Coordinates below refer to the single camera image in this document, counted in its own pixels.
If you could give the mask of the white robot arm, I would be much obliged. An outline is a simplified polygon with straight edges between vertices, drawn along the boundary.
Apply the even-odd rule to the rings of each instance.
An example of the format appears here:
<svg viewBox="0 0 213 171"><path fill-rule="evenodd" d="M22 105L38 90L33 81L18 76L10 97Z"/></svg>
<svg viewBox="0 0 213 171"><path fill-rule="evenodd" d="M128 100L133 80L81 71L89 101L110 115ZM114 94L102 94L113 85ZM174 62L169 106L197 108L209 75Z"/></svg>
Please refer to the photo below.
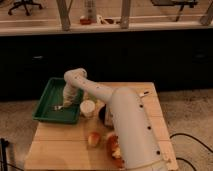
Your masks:
<svg viewBox="0 0 213 171"><path fill-rule="evenodd" d="M108 106L127 171L168 171L144 104L134 89L90 81L83 68L67 71L64 80L67 87L80 88Z"/></svg>

